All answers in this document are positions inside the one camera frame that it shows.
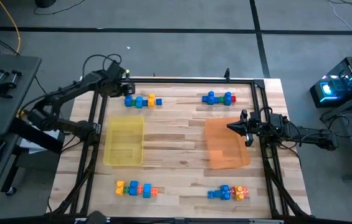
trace wooden table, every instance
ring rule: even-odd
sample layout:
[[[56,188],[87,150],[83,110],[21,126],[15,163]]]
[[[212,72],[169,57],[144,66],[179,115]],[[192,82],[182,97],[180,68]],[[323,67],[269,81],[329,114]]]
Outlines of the wooden table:
[[[269,106],[274,109],[274,113],[287,115],[281,81],[266,79],[265,86]],[[237,103],[232,106],[209,106],[201,103],[202,95],[211,90],[218,95],[231,91],[236,95]],[[136,84],[135,96],[146,98],[149,93],[163,99],[161,108],[126,108],[124,97],[109,99],[89,213],[98,210],[109,217],[270,218],[258,138],[255,138],[252,147],[248,147],[251,158],[248,166],[220,170],[210,169],[204,139],[205,119],[238,117],[242,109],[247,109],[248,112],[254,109],[250,86]],[[75,99],[72,121],[88,119],[92,96],[93,93],[86,93]],[[109,167],[102,163],[109,117],[119,114],[145,116],[144,161],[141,167]],[[52,208],[57,208],[74,186],[81,148],[74,147],[61,155],[50,197]],[[310,213],[297,157],[282,149],[278,150],[278,154],[285,188],[303,211]],[[116,196],[117,180],[127,183],[131,180],[138,180],[141,184],[151,183],[153,187],[159,188],[159,195],[149,199],[141,196]],[[208,199],[207,191],[218,189],[222,184],[248,187],[250,198],[243,201]],[[281,211],[277,190],[275,197],[277,208]]]

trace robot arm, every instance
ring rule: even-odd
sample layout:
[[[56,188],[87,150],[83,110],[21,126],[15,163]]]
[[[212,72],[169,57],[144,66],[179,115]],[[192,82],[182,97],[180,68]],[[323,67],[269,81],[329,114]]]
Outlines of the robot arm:
[[[267,142],[281,145],[283,141],[315,144],[322,149],[335,150],[338,145],[335,133],[330,133],[327,129],[312,129],[301,126],[296,127],[286,116],[280,114],[270,114],[267,123],[260,122],[259,114],[251,112],[247,119],[247,111],[242,110],[240,121],[227,124],[227,127],[241,136],[246,137],[246,146],[253,143],[253,134],[264,137]]]
[[[48,93],[38,101],[27,113],[28,120],[42,131],[60,130],[76,135],[81,141],[89,145],[98,141],[101,127],[87,121],[73,122],[60,119],[62,105],[88,91],[97,91],[102,96],[119,97],[134,94],[134,83],[122,84],[123,74],[126,71],[116,62],[112,62],[107,70],[98,70],[89,73],[79,82],[59,88],[57,91]]]

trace floor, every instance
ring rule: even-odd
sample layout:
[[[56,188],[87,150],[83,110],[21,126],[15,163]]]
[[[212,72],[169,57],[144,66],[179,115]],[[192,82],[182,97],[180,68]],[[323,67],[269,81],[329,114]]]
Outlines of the floor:
[[[31,0],[3,3],[19,27],[73,28],[21,32],[21,54],[42,58],[37,76],[46,90],[77,80],[89,55],[116,52],[132,75],[221,77],[230,68],[232,77],[280,78],[290,119],[320,128],[318,118],[324,110],[314,107],[308,89],[344,57],[352,56],[352,33],[326,0],[89,0],[50,16],[34,15]],[[70,5],[57,1],[38,12]],[[335,9],[352,27],[352,6],[335,4]],[[1,8],[0,26],[12,26]],[[255,34],[259,26],[283,34]],[[291,30],[332,32],[292,35]],[[16,46],[15,32],[0,31],[0,38]],[[100,61],[91,61],[87,70],[99,67]],[[25,100],[41,94],[34,83]],[[72,102],[64,107],[65,117],[71,108]],[[352,173],[351,151],[340,147],[328,152],[305,145],[298,153],[312,214],[352,221],[352,182],[340,178]],[[0,194],[0,218],[43,214],[54,175],[22,170],[15,183],[18,193]]]

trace white cable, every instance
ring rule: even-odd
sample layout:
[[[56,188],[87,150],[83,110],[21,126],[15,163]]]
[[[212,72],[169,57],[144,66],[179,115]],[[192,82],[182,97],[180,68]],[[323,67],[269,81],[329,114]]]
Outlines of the white cable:
[[[335,15],[337,16],[337,18],[339,18],[340,20],[342,20],[352,31],[352,28],[351,26],[349,26],[349,24],[340,16],[337,15],[336,11],[335,11],[335,8],[333,7],[332,3],[328,0],[328,3],[330,4],[330,6],[332,7],[333,9],[333,13],[335,13]]]

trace green toy block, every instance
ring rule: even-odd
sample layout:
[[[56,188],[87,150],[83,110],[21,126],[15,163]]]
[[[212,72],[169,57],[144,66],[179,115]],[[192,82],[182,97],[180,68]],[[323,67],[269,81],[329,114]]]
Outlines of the green toy block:
[[[125,188],[123,188],[123,194],[128,194],[129,189],[129,186],[125,186]]]

